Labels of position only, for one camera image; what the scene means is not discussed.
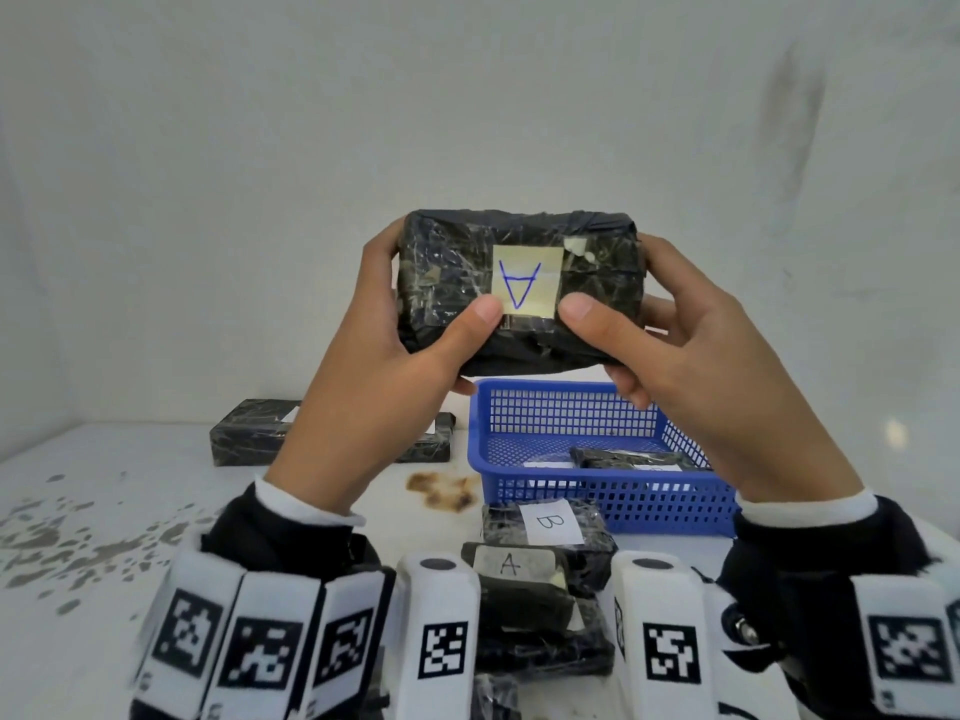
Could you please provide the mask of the person's right hand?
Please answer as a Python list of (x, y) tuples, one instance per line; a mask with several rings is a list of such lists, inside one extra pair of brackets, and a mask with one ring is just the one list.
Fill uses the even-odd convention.
[(864, 489), (740, 302), (666, 239), (639, 236), (651, 277), (694, 313), (690, 340), (654, 338), (654, 363), (606, 369), (619, 395), (651, 403), (751, 503), (813, 503)]

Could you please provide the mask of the person's left hand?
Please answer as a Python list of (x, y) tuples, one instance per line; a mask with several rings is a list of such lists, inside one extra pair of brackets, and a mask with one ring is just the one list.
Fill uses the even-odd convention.
[(420, 383), (398, 331), (392, 262), (405, 218), (363, 249), (342, 323), (264, 479), (315, 508), (346, 516), (369, 484), (426, 433), (448, 394), (472, 382)]

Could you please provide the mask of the black package yellow label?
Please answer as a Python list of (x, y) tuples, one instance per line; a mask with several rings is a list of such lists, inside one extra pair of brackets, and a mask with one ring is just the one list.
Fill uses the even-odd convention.
[(554, 375), (611, 364), (570, 331), (557, 305), (580, 292), (636, 319), (646, 277), (640, 245), (626, 214), (414, 211), (398, 242), (398, 337), (409, 353), (426, 350), (491, 294), (503, 316), (462, 376)]

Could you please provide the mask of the person's right forearm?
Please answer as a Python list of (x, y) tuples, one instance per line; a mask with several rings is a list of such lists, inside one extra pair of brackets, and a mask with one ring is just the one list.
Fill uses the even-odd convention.
[(734, 529), (717, 584), (757, 638), (738, 634), (723, 654), (754, 674), (780, 665), (809, 691), (869, 684), (854, 577), (918, 576), (944, 559), (897, 502), (870, 490), (824, 503), (743, 500)]

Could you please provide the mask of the person's left forearm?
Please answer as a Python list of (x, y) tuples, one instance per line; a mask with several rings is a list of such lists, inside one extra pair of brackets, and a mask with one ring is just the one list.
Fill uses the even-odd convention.
[(259, 478), (230, 501), (199, 540), (200, 550), (257, 572), (332, 581), (381, 565), (363, 516), (315, 508)]

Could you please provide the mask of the blue plastic mesh basket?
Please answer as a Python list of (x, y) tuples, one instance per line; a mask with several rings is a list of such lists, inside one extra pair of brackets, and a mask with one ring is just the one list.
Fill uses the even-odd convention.
[[(735, 536), (734, 490), (657, 405), (611, 383), (487, 378), (470, 400), (467, 459), (486, 504), (581, 499), (620, 535)], [(676, 452), (695, 470), (581, 468), (572, 448)]]

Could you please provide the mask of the black wrapped package white label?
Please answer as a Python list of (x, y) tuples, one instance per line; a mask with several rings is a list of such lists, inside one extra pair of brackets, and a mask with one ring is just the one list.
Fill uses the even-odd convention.
[(485, 544), (551, 550), (563, 562), (571, 593), (590, 596), (606, 587), (618, 544), (593, 501), (560, 498), (486, 505)]

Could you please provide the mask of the black wrapped package grey label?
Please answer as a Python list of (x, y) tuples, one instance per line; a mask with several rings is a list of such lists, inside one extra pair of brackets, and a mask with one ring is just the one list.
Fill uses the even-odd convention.
[(484, 626), (526, 632), (564, 632), (575, 614), (569, 564), (551, 547), (462, 544), (461, 558), (478, 575)]

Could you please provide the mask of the white marker wrist band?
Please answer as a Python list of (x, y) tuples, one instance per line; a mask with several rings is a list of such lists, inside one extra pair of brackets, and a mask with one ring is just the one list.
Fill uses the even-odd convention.
[(357, 720), (397, 574), (248, 570), (190, 548), (138, 636), (128, 720)]
[(871, 702), (894, 720), (960, 720), (960, 569), (851, 579)]

